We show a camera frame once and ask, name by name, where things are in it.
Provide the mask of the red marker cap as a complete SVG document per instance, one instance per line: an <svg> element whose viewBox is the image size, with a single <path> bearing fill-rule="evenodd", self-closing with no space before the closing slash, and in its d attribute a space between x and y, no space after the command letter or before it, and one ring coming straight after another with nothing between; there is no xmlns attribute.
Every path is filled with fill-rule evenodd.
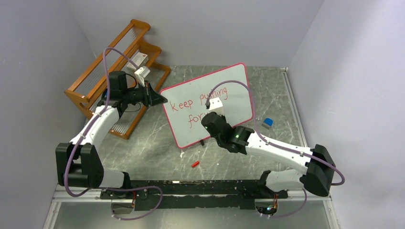
<svg viewBox="0 0 405 229"><path fill-rule="evenodd" d="M192 168L195 168L196 166L198 166L200 164L200 161L196 161L196 162L194 162L192 165L191 165L191 167Z"/></svg>

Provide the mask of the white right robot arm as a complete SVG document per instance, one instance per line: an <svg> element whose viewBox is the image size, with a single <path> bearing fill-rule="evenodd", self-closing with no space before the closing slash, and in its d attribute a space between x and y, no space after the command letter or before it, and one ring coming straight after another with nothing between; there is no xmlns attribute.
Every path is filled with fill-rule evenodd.
<svg viewBox="0 0 405 229"><path fill-rule="evenodd" d="M253 129L231 127L225 118L210 112L201 121L205 130L218 146L230 153L262 156L287 165L290 169L266 171L261 176L258 192L268 198L285 189L305 189L309 193L327 197L333 185L336 166L326 147L316 144L313 148L295 146L259 136Z"/></svg>

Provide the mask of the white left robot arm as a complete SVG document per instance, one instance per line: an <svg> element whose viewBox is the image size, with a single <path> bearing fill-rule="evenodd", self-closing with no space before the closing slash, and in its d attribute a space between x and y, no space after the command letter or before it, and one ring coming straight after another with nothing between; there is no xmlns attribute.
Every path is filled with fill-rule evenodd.
<svg viewBox="0 0 405 229"><path fill-rule="evenodd" d="M148 81L129 88L124 71L110 72L107 82L95 113L82 131L56 147L58 183L64 187L112 188L119 198L127 198L132 192L128 173L104 168L97 150L128 105L151 107L168 100L155 92Z"/></svg>

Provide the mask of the pink-framed whiteboard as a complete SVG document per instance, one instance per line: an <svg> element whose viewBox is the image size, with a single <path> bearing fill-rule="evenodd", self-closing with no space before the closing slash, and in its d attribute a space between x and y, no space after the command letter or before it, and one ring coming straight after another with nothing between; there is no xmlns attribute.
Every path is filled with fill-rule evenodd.
<svg viewBox="0 0 405 229"><path fill-rule="evenodd" d="M253 118L251 96L244 86L248 85L244 63L208 73L161 90L168 101L163 110L169 122L178 148L186 148L209 137L201 125L208 113L205 102L209 92L219 97L224 106L224 115L231 126L240 125Z"/></svg>

